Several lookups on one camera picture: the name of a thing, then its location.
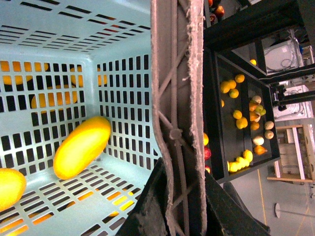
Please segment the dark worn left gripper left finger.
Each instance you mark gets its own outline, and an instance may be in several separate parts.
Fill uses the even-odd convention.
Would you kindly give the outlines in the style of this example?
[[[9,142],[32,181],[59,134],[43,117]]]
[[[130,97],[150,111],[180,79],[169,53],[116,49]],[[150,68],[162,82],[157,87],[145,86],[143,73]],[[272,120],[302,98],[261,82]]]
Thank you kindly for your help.
[[[139,199],[125,222],[118,229],[119,236],[169,236],[167,222],[170,185],[165,161],[159,158]]]

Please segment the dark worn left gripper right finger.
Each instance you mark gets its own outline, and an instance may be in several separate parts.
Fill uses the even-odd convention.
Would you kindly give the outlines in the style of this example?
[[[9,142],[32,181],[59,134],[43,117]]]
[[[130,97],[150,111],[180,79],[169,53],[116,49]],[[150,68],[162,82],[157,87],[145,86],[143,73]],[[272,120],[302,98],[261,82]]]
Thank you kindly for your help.
[[[229,195],[208,173],[205,173],[207,236],[268,236],[270,228],[253,216],[233,189]]]

